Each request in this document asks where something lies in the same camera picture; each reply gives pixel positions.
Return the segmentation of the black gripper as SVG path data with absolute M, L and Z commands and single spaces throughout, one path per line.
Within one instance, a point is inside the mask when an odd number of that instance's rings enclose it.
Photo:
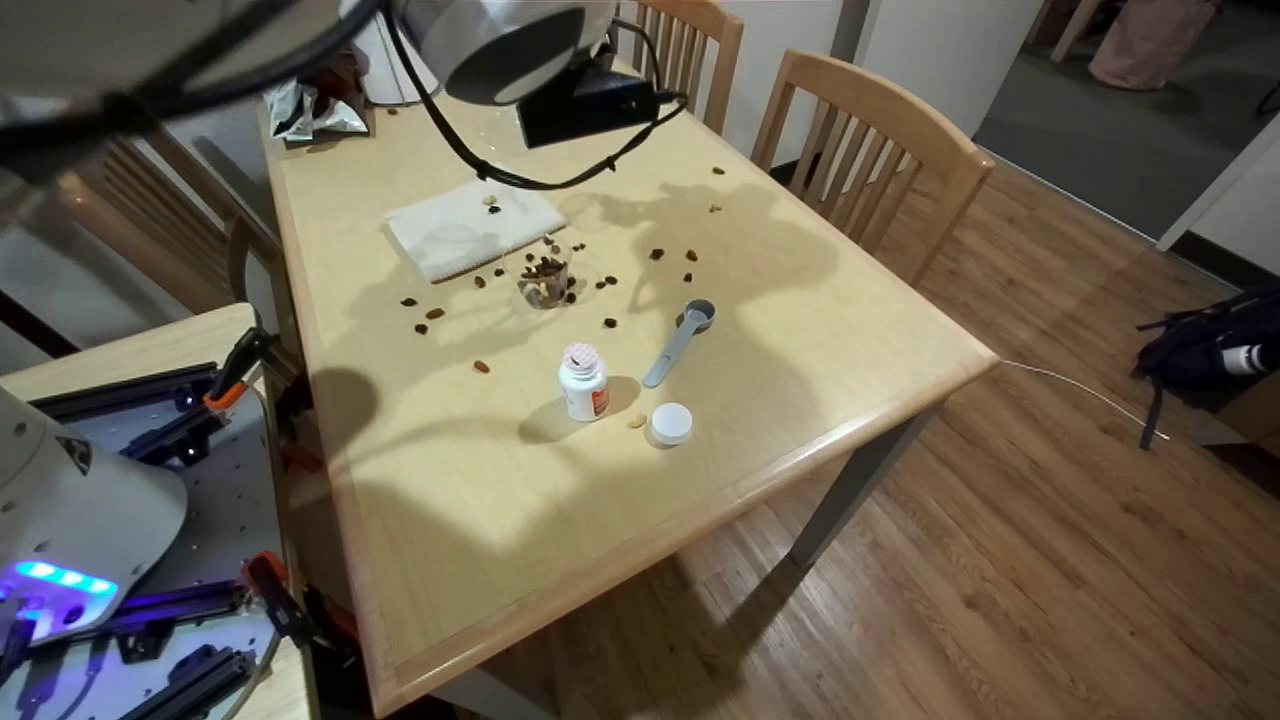
M 584 62 L 515 104 L 526 147 L 647 125 L 659 94 L 642 76 Z

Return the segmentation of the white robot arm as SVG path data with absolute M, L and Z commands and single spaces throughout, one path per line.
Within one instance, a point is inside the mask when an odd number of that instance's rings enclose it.
M 8 174 L 48 183 L 110 134 L 149 134 L 317 72 L 362 30 L 467 104 L 515 104 L 584 62 L 618 0 L 0 0 Z

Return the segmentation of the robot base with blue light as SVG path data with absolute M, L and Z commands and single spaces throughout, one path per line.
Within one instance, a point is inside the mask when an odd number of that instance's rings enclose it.
M 167 555 L 177 473 L 116 455 L 0 392 L 0 599 L 31 647 L 82 636 Z

